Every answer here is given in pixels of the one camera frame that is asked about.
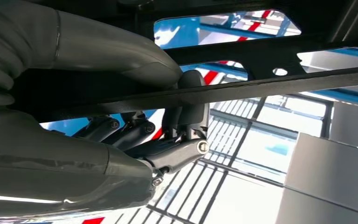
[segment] screw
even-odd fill
[[[110,123],[110,128],[113,130],[118,129],[118,127],[120,126],[118,120],[114,119],[111,123]]]
[[[156,127],[154,126],[154,124],[150,123],[145,127],[145,132],[147,134],[151,134],[154,132],[155,129],[156,129]]]
[[[160,185],[163,182],[163,178],[162,177],[157,177],[152,181],[152,186],[156,187],[158,185]]]
[[[208,142],[206,141],[201,141],[198,143],[198,151],[201,153],[201,154],[205,154],[206,152],[209,151],[209,145],[208,145]]]

